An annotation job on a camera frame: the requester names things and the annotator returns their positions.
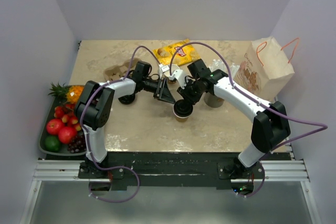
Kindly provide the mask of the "black coffee cup lid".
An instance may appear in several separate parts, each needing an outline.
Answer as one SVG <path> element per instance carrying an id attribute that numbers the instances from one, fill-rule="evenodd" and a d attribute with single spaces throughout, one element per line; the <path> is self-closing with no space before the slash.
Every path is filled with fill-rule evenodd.
<path id="1" fill-rule="evenodd" d="M 175 102 L 173 112 L 181 118 L 189 117 L 193 112 L 193 105 L 184 99 Z"/>

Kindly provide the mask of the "brown paper cup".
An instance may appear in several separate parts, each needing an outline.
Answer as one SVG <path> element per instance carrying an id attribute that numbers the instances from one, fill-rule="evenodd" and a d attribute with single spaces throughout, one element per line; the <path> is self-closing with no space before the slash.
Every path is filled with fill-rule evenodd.
<path id="1" fill-rule="evenodd" d="M 173 84 L 176 83 L 176 80 L 167 79 L 167 83 L 170 84 L 170 85 L 173 85 Z"/>
<path id="2" fill-rule="evenodd" d="M 191 114 L 190 113 L 175 113 L 175 119 L 178 122 L 186 122 Z"/>

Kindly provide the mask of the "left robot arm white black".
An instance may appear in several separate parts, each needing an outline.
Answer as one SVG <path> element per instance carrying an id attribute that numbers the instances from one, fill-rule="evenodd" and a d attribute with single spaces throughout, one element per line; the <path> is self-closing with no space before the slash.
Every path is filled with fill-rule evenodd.
<path id="1" fill-rule="evenodd" d="M 80 164 L 80 172 L 97 178 L 107 176 L 109 171 L 108 153 L 105 147 L 104 126 L 106 125 L 113 100 L 122 104 L 131 104 L 135 95 L 144 90 L 153 94 L 159 101 L 174 104 L 166 80 L 150 77 L 152 66 L 138 61 L 135 69 L 119 80 L 106 83 L 88 81 L 75 106 L 75 115 L 79 119 L 86 143 L 85 161 Z"/>

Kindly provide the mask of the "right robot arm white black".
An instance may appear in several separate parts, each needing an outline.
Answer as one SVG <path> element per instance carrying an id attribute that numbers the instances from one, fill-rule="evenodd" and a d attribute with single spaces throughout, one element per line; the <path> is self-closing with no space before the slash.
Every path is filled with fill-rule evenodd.
<path id="1" fill-rule="evenodd" d="M 229 178 L 246 178 L 253 166 L 290 135 L 290 126 L 285 106 L 271 103 L 246 91 L 220 69 L 211 71 L 203 60 L 188 67 L 190 76 L 179 69 L 170 72 L 169 79 L 179 83 L 178 93 L 182 99 L 174 104 L 174 114 L 187 118 L 193 106 L 204 93 L 209 93 L 229 102 L 252 122 L 251 144 L 224 167 Z"/>

